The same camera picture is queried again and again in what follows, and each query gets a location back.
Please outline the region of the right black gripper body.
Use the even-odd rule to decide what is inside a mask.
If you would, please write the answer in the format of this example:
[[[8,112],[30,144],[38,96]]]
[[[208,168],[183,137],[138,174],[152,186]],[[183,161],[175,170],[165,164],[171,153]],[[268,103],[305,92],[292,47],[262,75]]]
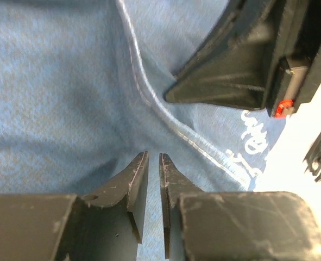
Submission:
[[[283,118],[309,103],[321,84],[321,1],[296,1],[285,30],[285,46],[274,69],[266,108]]]

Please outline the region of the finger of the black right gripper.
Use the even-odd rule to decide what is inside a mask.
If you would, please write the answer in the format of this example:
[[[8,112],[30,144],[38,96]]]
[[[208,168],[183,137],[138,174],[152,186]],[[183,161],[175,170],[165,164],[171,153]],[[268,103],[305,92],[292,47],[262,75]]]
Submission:
[[[284,1],[229,1],[165,93],[169,103],[265,108],[267,78]]]

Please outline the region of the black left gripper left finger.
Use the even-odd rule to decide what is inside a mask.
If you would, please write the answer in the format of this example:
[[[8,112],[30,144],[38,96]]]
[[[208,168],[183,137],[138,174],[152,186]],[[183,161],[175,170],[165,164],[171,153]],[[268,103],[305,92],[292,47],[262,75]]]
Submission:
[[[135,260],[149,156],[84,196],[0,194],[0,260]]]

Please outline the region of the blue denim pillowcase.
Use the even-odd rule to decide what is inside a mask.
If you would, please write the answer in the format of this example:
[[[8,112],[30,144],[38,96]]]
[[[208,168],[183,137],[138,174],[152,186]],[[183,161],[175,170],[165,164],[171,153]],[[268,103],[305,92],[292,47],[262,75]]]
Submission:
[[[226,1],[0,1],[0,192],[87,194],[149,153],[138,260],[163,260],[159,154],[208,191],[255,189],[284,129],[163,94]]]

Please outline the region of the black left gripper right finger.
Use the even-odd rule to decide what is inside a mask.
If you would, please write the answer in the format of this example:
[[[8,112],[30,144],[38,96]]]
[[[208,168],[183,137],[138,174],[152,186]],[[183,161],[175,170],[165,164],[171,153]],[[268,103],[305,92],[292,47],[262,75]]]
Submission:
[[[286,191],[205,192],[159,156],[168,260],[321,260],[309,205]]]

